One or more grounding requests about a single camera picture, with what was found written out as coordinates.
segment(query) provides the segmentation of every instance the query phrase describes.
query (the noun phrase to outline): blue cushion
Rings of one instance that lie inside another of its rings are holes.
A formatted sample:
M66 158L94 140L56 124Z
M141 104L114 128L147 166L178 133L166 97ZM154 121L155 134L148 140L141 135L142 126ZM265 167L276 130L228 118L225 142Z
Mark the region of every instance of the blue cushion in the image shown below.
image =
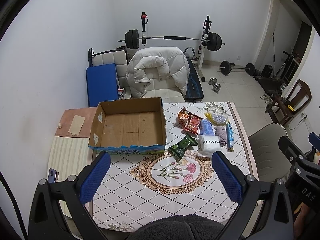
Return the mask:
M86 71L89 107L118 99L116 64L89 67Z

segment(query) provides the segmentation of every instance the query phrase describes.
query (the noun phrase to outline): white checkered tablecloth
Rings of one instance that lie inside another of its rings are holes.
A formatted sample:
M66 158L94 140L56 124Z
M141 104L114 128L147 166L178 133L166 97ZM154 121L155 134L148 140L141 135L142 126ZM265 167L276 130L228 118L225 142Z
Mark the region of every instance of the white checkered tablecloth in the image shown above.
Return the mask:
M234 105L215 104L227 111L235 142L234 152L227 152L226 147L222 147L222 152L244 174L258 178L255 163L252 171L252 153ZM166 149L185 136L178 123L178 112L185 107L204 117L200 111L204 106L204 103L163 104ZM212 169L211 159L196 157L199 149L199 146L188 148L180 163L167 150L165 155L112 155L110 169L93 198L94 221L102 228L133 232L172 215L197 214L218 222L227 220L237 204L228 197Z

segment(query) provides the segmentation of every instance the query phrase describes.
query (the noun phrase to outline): cardboard box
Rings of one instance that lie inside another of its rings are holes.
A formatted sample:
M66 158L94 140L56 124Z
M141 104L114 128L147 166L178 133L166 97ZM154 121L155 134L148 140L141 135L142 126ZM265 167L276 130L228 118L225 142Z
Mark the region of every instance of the cardboard box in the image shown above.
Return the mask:
M98 104L89 147L109 154L164 153L165 117L161 98L131 98Z

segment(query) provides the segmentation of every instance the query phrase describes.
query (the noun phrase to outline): paper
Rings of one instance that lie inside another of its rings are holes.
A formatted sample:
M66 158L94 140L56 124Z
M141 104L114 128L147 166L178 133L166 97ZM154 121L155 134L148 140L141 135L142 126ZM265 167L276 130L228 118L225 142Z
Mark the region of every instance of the paper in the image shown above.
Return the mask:
M99 141L99 137L96 134L94 134L93 139L94 139L94 145L97 145L97 142Z
M72 135L79 135L81 127L84 123L84 119L85 117L75 114L68 132L71 133Z
M102 123L102 113L98 115L98 120L100 121L100 123Z

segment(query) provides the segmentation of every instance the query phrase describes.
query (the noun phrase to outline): sneaker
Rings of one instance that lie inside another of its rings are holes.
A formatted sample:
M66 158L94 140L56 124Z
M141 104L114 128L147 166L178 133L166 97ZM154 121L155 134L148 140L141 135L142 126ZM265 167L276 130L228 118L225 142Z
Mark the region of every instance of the sneaker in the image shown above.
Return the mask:
M261 100L267 100L270 98L270 96L263 94L260 98L261 98Z
M268 98L265 102L266 102L267 105L271 105L272 104L272 99Z

